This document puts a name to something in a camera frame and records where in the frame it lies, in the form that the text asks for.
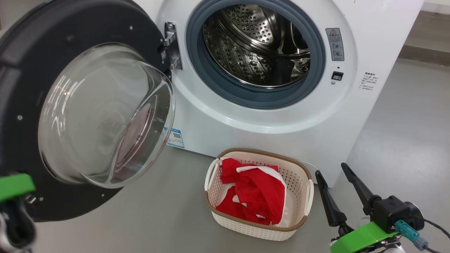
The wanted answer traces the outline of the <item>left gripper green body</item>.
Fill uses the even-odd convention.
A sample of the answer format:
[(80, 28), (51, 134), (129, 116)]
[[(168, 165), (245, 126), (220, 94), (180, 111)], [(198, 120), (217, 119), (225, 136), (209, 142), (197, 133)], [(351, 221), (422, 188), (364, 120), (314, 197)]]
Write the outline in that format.
[(35, 190), (36, 186), (28, 174), (20, 173), (0, 178), (0, 201), (2, 203)]

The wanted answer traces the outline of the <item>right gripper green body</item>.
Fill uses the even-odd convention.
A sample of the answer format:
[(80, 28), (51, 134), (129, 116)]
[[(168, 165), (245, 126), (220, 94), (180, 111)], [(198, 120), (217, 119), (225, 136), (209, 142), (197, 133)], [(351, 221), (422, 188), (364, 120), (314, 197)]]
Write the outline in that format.
[(375, 222), (369, 222), (353, 231), (347, 225), (339, 226), (339, 237), (330, 243), (331, 253), (368, 253), (371, 249), (384, 248), (384, 253), (402, 253), (398, 245), (396, 224), (387, 233)]

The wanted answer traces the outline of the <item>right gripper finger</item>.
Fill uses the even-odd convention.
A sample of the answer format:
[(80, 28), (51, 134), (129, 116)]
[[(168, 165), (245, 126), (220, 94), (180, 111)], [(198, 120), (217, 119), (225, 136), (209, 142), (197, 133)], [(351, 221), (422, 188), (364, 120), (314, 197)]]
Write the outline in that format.
[(353, 184), (359, 199), (363, 205), (363, 212), (365, 215), (373, 215), (373, 203), (381, 200), (377, 194), (373, 194), (365, 183), (352, 171), (352, 169), (345, 162), (341, 163), (341, 168), (347, 180)]
[(325, 210), (328, 225), (331, 227), (345, 226), (347, 216), (340, 211), (328, 190), (328, 184), (320, 171), (315, 172), (318, 190)]

